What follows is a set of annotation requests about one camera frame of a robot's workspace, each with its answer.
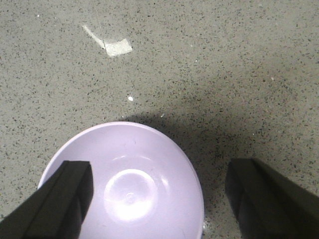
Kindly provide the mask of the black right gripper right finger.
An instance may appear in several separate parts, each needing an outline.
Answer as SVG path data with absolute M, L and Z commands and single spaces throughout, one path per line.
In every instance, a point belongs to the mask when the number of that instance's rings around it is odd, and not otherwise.
M 317 239 L 319 198 L 264 162 L 233 158 L 225 193 L 245 239 Z

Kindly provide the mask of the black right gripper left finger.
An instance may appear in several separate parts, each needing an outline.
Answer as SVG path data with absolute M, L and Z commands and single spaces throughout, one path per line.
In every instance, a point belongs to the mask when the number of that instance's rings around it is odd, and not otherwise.
M 63 161 L 0 223 L 2 239 L 77 239 L 94 193 L 87 161 Z

